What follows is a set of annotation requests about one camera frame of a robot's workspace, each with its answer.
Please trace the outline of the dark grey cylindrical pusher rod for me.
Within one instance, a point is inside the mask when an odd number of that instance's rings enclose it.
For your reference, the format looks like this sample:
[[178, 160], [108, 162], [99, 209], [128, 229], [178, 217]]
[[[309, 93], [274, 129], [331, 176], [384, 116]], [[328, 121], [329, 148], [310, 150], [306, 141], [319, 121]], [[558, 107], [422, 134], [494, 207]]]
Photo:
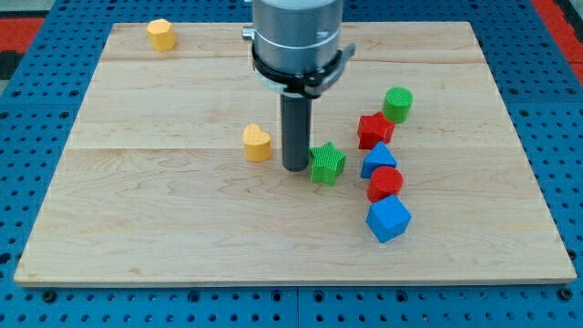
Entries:
[[300, 172], [309, 163], [312, 101], [281, 95], [280, 104], [282, 165], [288, 171]]

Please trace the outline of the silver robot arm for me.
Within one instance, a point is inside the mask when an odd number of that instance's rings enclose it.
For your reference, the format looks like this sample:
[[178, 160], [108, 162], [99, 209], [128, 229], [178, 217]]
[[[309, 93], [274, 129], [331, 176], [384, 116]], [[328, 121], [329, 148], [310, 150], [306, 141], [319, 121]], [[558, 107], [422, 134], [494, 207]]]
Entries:
[[251, 44], [259, 81], [280, 95], [281, 159], [288, 171], [307, 168], [312, 102], [341, 77], [356, 45], [340, 48], [342, 0], [253, 0]]

